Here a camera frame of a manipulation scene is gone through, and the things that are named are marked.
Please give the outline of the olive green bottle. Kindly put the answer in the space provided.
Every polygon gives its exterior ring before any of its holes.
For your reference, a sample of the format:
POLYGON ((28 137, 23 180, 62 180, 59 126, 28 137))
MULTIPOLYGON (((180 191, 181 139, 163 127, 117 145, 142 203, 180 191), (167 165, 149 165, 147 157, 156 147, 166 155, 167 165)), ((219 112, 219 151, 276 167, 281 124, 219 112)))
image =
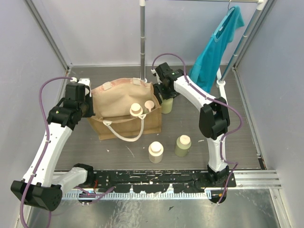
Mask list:
POLYGON ((185 157, 191 147, 191 139, 187 135, 181 135, 176 140, 175 154, 179 157, 185 157))

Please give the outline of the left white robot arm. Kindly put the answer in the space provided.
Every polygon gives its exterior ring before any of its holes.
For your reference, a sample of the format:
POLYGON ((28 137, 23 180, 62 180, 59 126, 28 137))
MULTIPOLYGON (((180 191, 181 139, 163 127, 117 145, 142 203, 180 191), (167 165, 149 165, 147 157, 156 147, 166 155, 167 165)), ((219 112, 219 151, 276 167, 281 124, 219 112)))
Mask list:
POLYGON ((94 185, 95 174, 90 165, 78 163, 63 176, 53 176, 62 149, 75 126, 82 118, 94 115, 90 86, 90 79, 74 78, 66 85, 65 96, 49 111, 49 131, 45 133, 26 174, 21 180, 13 181, 10 187, 19 200, 23 194, 26 195, 26 205, 54 211, 62 196, 74 187, 90 188, 94 185))

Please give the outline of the green bottle white cap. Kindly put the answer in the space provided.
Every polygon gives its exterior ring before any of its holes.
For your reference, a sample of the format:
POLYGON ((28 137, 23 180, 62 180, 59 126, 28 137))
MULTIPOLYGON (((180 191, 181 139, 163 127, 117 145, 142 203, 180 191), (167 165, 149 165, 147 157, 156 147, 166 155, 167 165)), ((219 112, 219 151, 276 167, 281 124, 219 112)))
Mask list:
POLYGON ((163 99, 161 104, 162 114, 169 114, 172 111, 173 107, 173 98, 163 99))

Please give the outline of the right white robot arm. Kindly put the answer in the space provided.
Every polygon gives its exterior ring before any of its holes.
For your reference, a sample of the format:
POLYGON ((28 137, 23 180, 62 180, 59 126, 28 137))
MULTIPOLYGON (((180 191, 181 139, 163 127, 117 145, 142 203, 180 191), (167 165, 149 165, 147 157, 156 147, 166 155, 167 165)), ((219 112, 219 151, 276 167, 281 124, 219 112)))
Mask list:
POLYGON ((173 70, 166 62, 152 69, 151 73, 157 77, 153 87, 159 102, 182 95, 198 109, 199 130, 207 138, 209 149, 208 180, 213 187, 221 186, 229 175, 223 138, 230 126, 227 101, 206 93, 181 69, 173 70))

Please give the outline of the green pump dispenser bottle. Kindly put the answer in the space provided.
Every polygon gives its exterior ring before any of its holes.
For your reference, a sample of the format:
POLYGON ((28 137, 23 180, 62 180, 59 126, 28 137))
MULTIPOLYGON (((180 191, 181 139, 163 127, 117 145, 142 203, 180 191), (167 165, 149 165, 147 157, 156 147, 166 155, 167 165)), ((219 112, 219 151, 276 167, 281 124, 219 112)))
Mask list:
POLYGON ((147 100, 145 103, 144 103, 144 113, 147 114, 147 113, 150 113, 153 108, 155 107, 155 104, 152 100, 147 100))

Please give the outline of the cream labelled tall bottle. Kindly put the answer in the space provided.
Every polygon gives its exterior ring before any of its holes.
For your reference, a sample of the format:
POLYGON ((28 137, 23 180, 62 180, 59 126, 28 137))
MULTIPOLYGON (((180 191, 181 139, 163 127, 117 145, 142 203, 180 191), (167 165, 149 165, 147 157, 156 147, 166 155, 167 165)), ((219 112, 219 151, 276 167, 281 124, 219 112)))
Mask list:
POLYGON ((133 117, 138 117, 143 114, 143 108, 139 103, 133 103, 130 107, 130 115, 133 117))

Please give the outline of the tan canvas tote bag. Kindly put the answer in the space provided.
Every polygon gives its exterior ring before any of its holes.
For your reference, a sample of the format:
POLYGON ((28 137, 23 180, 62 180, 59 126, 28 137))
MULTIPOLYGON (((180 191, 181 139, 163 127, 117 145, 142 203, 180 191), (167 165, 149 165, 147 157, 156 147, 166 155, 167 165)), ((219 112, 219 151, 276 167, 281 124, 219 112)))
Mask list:
POLYGON ((99 140, 118 138, 135 142, 143 134, 160 133, 162 108, 153 94, 152 83, 138 78, 119 78, 106 82, 92 90, 95 116, 88 119, 99 140), (155 107, 150 113, 138 117, 130 115, 133 103, 152 100, 155 107))

